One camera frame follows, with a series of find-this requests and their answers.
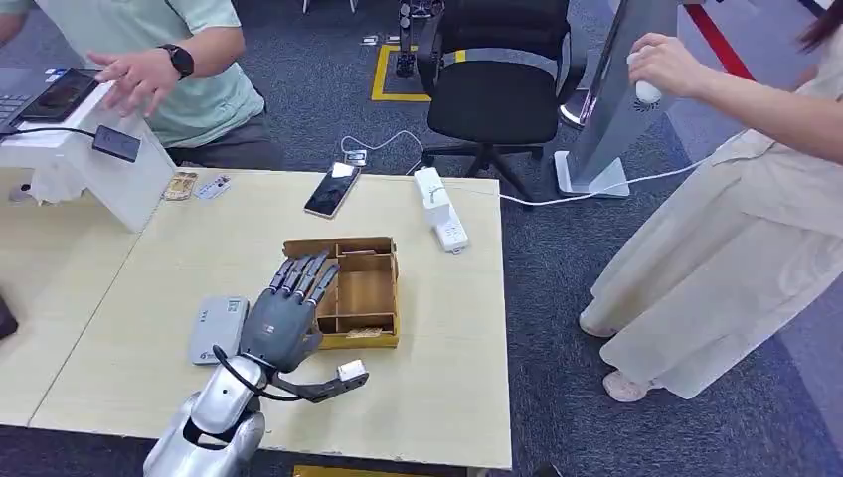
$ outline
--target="black watch strap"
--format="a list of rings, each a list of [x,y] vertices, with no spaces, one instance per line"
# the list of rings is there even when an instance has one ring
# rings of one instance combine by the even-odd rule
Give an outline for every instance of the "black watch strap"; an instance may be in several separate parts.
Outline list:
[[[170,55],[170,62],[173,64],[173,68],[179,72],[179,80],[183,80],[193,74],[193,57],[187,50],[169,43],[161,45],[158,48],[165,50]]]

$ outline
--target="wooden table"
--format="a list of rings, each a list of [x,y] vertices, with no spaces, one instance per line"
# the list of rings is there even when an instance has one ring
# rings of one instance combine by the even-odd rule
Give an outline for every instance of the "wooden table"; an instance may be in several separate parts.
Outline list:
[[[7,202],[30,175],[0,175],[0,293],[20,323],[0,341],[0,423],[12,425],[29,423],[139,238],[90,196]]]
[[[197,170],[201,181],[213,172]],[[338,216],[302,212],[320,174],[232,172],[213,201],[162,203],[96,310],[32,425],[157,438],[212,369],[187,358],[200,300],[251,299],[288,239],[390,236],[398,247],[401,344],[320,352],[289,378],[322,382],[362,358],[367,384],[322,404],[264,400],[269,449],[510,468],[499,200],[448,191],[472,239],[441,251],[412,178],[364,176]],[[496,193],[496,181],[446,185]]]

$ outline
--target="robotic finger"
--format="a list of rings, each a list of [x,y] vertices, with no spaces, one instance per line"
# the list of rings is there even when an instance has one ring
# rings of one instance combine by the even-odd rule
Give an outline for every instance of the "robotic finger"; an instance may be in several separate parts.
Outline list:
[[[355,360],[337,368],[337,377],[320,385],[295,385],[283,380],[278,374],[272,376],[269,383],[309,402],[320,403],[355,390],[364,385],[368,379],[369,372],[366,371],[363,362]]]
[[[304,301],[304,297],[307,296],[310,285],[313,284],[313,281],[316,279],[316,275],[319,273],[319,270],[322,269],[322,266],[325,264],[325,260],[328,259],[328,253],[328,250],[319,253],[304,269],[304,275],[301,277],[301,280],[298,282],[298,286],[293,292],[293,294],[297,296],[299,303]]]
[[[285,261],[284,264],[281,266],[281,268],[279,268],[278,271],[275,273],[275,276],[272,278],[272,282],[269,283],[269,289],[272,290],[273,294],[278,292],[278,288],[281,287],[281,283],[284,282],[287,273],[289,273],[289,270],[292,269],[292,266],[294,264],[295,260],[288,258],[287,261]]]
[[[298,278],[304,272],[304,268],[310,262],[313,257],[310,255],[305,255],[302,258],[295,261],[292,269],[290,269],[289,273],[287,274],[286,279],[284,280],[283,285],[281,285],[281,290],[284,292],[284,296],[289,296],[292,293],[292,289],[295,287],[295,284],[298,282]]]
[[[325,293],[328,291],[328,287],[331,286],[331,282],[334,281],[337,274],[340,272],[339,265],[331,265],[322,273],[322,278],[316,284],[316,287],[313,289],[313,293],[310,294],[310,297],[304,300],[306,305],[312,306],[314,309],[316,306],[319,305],[319,302],[322,301],[322,298],[325,296]]]

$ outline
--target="black cable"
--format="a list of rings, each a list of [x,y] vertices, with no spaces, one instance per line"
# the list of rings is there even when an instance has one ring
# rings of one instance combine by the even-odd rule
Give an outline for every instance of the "black cable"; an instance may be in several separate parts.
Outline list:
[[[214,352],[214,356],[217,357],[217,360],[220,362],[220,364],[223,365],[223,368],[225,368],[226,371],[231,373],[232,376],[237,378],[241,385],[245,386],[246,389],[253,392],[257,396],[271,400],[282,400],[286,402],[294,402],[303,399],[303,397],[301,396],[279,396],[267,393],[266,391],[262,390],[261,388],[258,388],[257,386],[247,381],[246,378],[241,376],[241,374],[238,373],[237,370],[235,370],[235,368],[229,363],[229,357],[226,355],[226,352],[223,351],[222,348],[220,348],[218,345],[214,345],[211,347],[211,350]]]
[[[96,138],[96,134],[92,132],[85,131],[83,129],[76,129],[74,127],[36,127],[35,129],[17,129],[10,132],[3,132],[0,133],[0,137],[9,137],[9,136],[17,136],[20,134],[29,134],[31,132],[43,132],[43,131],[66,131],[66,132],[75,132],[77,134],[84,134],[85,136]]]

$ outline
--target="display screen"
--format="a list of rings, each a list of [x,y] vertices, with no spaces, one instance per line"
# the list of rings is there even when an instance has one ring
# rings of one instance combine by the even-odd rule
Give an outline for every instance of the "display screen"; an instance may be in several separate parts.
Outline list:
[[[99,85],[88,71],[69,69],[27,106],[25,121],[61,122],[68,118]]]
[[[304,205],[304,209],[320,216],[333,217],[359,175],[358,167],[341,162],[334,163]]]

